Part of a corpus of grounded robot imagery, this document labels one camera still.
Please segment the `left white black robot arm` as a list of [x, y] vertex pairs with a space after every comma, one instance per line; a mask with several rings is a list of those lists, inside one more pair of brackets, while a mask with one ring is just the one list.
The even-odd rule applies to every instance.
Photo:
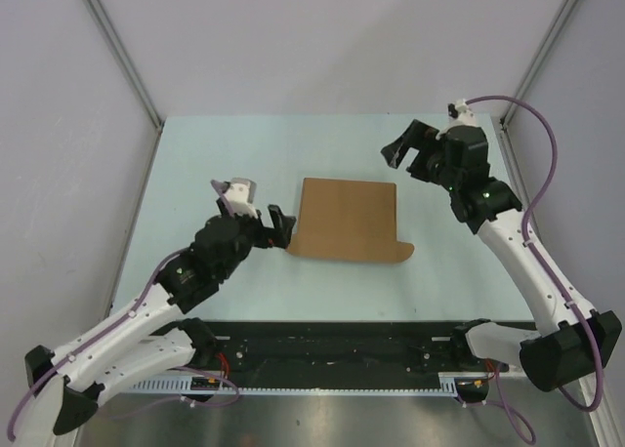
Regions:
[[29, 391], [7, 427], [21, 446], [45, 446], [89, 421], [117, 393], [172, 369], [209, 366], [221, 348], [210, 328], [188, 313], [214, 296], [255, 249], [288, 248], [296, 219], [276, 205], [271, 226], [258, 210], [222, 207], [190, 245], [168, 255], [140, 294], [87, 333], [24, 358]]

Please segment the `brown cardboard box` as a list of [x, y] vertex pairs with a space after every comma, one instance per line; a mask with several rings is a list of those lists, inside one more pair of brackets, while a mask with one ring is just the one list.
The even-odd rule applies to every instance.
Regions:
[[287, 252], [337, 262], [400, 264], [415, 247], [397, 238], [393, 183], [305, 178]]

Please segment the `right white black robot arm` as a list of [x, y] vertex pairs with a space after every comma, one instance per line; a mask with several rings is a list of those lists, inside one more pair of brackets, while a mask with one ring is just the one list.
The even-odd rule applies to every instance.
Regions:
[[456, 327], [450, 357], [462, 370], [484, 359], [521, 368], [532, 384], [549, 392], [599, 373], [622, 331], [611, 310], [598, 312], [554, 265], [536, 235], [522, 222], [521, 202], [490, 174], [488, 141], [477, 125], [444, 133], [413, 120], [381, 154], [396, 169], [410, 149], [411, 178], [441, 186], [457, 221], [497, 257], [520, 291], [536, 327], [530, 332], [477, 319]]

